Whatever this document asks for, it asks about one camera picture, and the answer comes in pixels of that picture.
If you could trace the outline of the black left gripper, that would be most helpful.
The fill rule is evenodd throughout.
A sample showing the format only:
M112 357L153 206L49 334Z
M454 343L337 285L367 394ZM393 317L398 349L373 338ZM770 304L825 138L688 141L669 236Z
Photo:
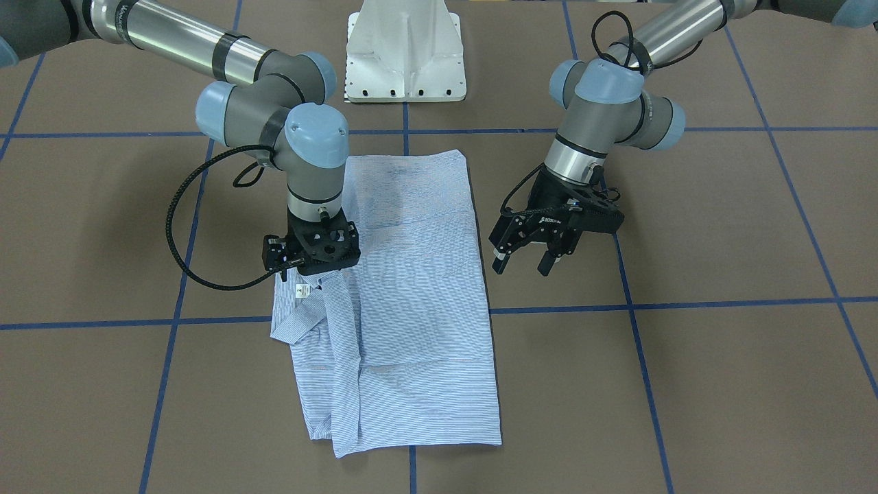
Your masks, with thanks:
M553 266L564 255L574 253L584 232L614 234L624 221L617 203L618 188L602 189L602 166L596 178L586 184L572 183L539 165L521 179L503 200L498 221L489 240L493 245L492 269L501 275L512 254L528 244L544 244L546 251L537 265L537 272L548 277ZM530 178L535 183L527 206L515 211L509 200Z

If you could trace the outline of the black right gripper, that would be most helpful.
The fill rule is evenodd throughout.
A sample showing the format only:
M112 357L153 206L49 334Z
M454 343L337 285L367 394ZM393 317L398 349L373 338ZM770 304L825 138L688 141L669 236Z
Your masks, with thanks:
M302 276L338 271L357 265L360 255L359 233L342 209L317 222L287 212L287 235L266 235L261 251L265 271L280 272L283 281L289 269Z

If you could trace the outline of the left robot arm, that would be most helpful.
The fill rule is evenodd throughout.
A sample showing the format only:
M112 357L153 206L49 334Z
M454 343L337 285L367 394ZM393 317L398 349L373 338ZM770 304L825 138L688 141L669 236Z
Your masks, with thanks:
M615 145L665 150L683 136L680 104L646 91L646 78L686 59L703 38L756 10L774 10L832 25L862 28L876 22L875 1L678 1L634 28L624 13L623 38L595 46L589 62L566 60L551 76L549 94L565 110L545 160L527 175L527 206L504 201L489 235L493 271L504 272L512 254L544 244L537 271L547 276L574 253L583 233L615 234L624 222L615 189L602 189L605 160Z

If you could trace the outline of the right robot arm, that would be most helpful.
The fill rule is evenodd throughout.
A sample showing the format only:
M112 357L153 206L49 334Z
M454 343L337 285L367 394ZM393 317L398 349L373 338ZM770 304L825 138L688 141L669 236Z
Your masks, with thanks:
M225 290L195 275L176 246L178 203L202 173L235 154L252 157L257 171L285 173L287 233L263 239L266 278L357 265L359 235L342 208L349 127L327 103L337 79L324 56L291 56L157 1L3 1L1 13L3 67L80 40L102 40L213 78L195 103L195 124L228 150L185 178L165 220L169 251L192 281Z

